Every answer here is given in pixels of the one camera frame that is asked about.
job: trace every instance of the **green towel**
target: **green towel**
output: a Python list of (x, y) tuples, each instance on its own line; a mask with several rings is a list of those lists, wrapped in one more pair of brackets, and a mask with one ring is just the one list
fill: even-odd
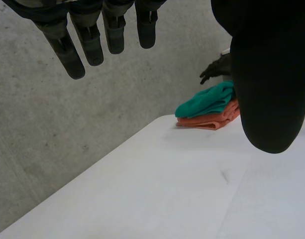
[(222, 113), (235, 96), (232, 81), (224, 81), (204, 91), (198, 92), (192, 99), (180, 105), (176, 110), (178, 118), (193, 118), (214, 113)]

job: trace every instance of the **white tabletop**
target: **white tabletop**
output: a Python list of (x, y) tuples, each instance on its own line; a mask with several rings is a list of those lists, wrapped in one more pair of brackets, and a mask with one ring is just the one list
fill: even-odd
[(158, 118), (0, 239), (305, 239), (305, 123), (285, 153)]

